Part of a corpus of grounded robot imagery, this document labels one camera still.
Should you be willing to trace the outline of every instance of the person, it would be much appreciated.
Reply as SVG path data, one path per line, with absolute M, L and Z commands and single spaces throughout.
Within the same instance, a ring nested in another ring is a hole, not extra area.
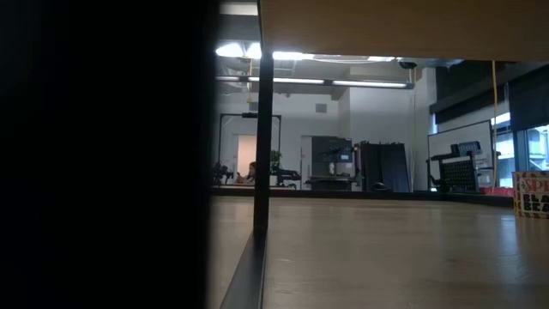
M 242 177 L 240 176 L 240 173 L 239 173 L 234 183 L 240 184 L 240 185 L 254 185 L 256 183 L 256 163 L 251 162 L 250 171 L 248 172 L 248 175 L 246 175 L 245 177 Z

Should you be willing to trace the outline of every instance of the whiteboard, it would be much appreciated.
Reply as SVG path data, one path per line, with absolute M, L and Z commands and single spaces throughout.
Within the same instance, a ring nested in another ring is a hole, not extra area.
M 490 120 L 429 135 L 428 140 L 429 160 L 434 155 L 449 154 L 451 152 L 450 145 L 452 144 L 478 141 L 482 154 L 475 156 L 476 166 L 478 168 L 493 167 L 492 126 Z M 431 161 L 430 166 L 432 177 L 440 179 L 438 161 Z M 482 174 L 479 176 L 479 187 L 492 186 L 493 170 L 479 170 L 479 173 Z

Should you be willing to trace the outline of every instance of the fluorescent light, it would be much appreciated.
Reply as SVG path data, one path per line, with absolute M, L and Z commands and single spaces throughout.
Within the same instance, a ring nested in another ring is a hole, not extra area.
M 501 124 L 509 120 L 511 120 L 511 113 L 506 112 L 496 117 L 496 124 Z M 490 119 L 490 122 L 492 123 L 492 125 L 494 125 L 494 118 Z
M 218 48 L 215 53 L 222 57 L 243 57 L 244 51 L 238 43 L 229 43 Z
M 395 57 L 379 57 L 379 56 L 370 56 L 368 57 L 368 61 L 376 61 L 376 62 L 388 62 L 393 61 Z
M 324 80 L 312 80 L 312 79 L 303 79 L 303 78 L 273 78 L 273 82 L 285 82 L 285 83 L 302 83 L 302 84 L 313 84 L 320 85 L 324 84 Z
M 252 43 L 246 51 L 246 57 L 252 59 L 261 59 L 261 46 L 259 43 Z
M 375 88 L 405 88 L 407 84 L 402 82 L 358 82 L 358 81 L 333 81 L 334 86 L 350 87 L 375 87 Z
M 216 76 L 215 80 L 218 82 L 238 82 L 237 76 Z
M 274 60 L 303 60 L 303 59 L 313 59 L 315 55 L 304 54 L 303 52 L 286 52 L 286 51 L 275 51 L 273 52 Z
M 257 4 L 255 3 L 222 3 L 220 13 L 223 15 L 250 15 L 257 16 Z

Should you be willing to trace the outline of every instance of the yellow rope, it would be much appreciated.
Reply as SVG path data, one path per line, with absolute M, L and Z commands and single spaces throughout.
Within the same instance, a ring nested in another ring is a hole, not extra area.
M 492 145 L 494 147 L 494 158 L 493 158 L 493 166 L 494 166 L 494 177 L 492 182 L 492 194 L 495 193 L 496 189 L 496 179 L 498 176 L 498 149 L 496 148 L 497 145 L 497 124 L 496 124 L 496 118 L 498 117 L 498 84 L 496 83 L 496 62 L 492 60 L 492 82 L 494 87 L 494 144 Z

